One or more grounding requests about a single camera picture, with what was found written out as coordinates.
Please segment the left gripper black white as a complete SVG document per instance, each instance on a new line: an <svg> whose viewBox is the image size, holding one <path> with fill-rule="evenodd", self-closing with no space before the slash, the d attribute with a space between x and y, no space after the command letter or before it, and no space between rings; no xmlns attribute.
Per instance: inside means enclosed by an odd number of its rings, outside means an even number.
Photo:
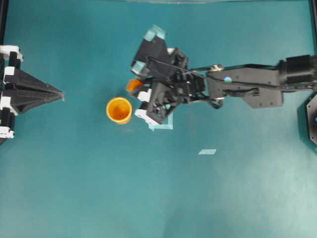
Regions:
<svg viewBox="0 0 317 238"><path fill-rule="evenodd" d="M0 137L13 139L15 117L64 98L64 93L20 70L18 46L0 47Z"/></svg>

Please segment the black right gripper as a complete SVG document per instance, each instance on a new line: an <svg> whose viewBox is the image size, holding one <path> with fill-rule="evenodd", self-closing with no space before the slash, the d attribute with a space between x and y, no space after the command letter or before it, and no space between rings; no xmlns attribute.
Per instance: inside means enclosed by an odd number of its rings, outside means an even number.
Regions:
<svg viewBox="0 0 317 238"><path fill-rule="evenodd" d="M149 125L162 124L181 104L206 99L204 78L187 69L188 57L179 48L168 48L167 56L169 59L149 58L150 88L137 96L148 104L147 110L137 109L134 114Z"/></svg>

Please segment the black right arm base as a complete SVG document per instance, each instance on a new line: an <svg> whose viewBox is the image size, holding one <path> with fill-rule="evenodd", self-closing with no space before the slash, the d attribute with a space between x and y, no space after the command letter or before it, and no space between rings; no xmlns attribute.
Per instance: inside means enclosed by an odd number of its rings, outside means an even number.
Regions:
<svg viewBox="0 0 317 238"><path fill-rule="evenodd" d="M317 94L312 93L297 109L299 138L317 153Z"/></svg>

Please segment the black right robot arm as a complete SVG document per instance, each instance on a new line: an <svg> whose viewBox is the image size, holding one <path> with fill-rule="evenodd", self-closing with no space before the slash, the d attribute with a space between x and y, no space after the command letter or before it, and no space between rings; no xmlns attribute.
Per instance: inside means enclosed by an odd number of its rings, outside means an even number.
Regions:
<svg viewBox="0 0 317 238"><path fill-rule="evenodd" d="M317 89L317 58L304 55L281 60L277 65L211 65L188 68L179 49L165 56L143 54L132 72L142 83L132 91L141 101L135 115L147 124L159 125L180 105L205 102L214 109L223 99L243 99L252 108L279 107L285 93Z"/></svg>

